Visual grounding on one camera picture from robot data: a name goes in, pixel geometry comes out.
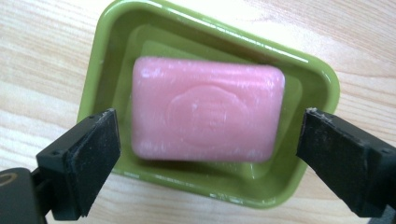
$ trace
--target soap bar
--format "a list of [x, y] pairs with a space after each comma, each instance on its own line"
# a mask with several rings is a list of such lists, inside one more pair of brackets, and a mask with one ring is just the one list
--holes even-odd
[[133, 151], [149, 160], [268, 160], [284, 85], [282, 72], [269, 65], [139, 58]]

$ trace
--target wooden table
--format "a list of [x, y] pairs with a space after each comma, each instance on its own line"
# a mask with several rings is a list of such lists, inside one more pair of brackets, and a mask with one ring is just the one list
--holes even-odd
[[[97, 20], [111, 0], [4, 0], [0, 6], [0, 169], [35, 154], [78, 114]], [[396, 146], [396, 4], [183, 1], [210, 17], [313, 54], [336, 71], [336, 115]], [[56, 223], [48, 215], [49, 223]], [[255, 210], [111, 175], [78, 223], [366, 223], [308, 169], [286, 203]]]

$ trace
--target table surface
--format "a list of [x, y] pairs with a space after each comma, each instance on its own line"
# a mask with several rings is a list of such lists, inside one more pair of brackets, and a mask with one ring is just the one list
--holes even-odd
[[[35, 154], [74, 126], [93, 35], [110, 0], [2, 1], [0, 169], [36, 167]], [[173, 0], [315, 55], [341, 84], [336, 115], [396, 146], [396, 4], [391, 1]], [[49, 223], [57, 223], [47, 215]], [[367, 223], [308, 168], [294, 195], [256, 210], [111, 175], [78, 223]]]

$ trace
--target green soap dish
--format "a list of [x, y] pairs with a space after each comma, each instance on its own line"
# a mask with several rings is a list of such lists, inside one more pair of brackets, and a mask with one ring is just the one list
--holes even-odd
[[[262, 163], [143, 161], [131, 149], [134, 61], [164, 56], [280, 68], [286, 89], [272, 158]], [[102, 14], [78, 120], [117, 109], [121, 157], [114, 172], [174, 189], [256, 208], [285, 202], [306, 164], [295, 156], [304, 109], [334, 112], [339, 99], [334, 71], [323, 61], [234, 29], [165, 1], [116, 1]]]

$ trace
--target black rubber pad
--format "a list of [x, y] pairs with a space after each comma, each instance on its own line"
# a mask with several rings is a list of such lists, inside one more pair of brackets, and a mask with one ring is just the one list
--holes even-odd
[[87, 216], [120, 157], [114, 109], [89, 116], [37, 154], [38, 169], [53, 186], [57, 220]]
[[345, 120], [306, 109], [297, 156], [359, 217], [394, 207], [396, 148]]

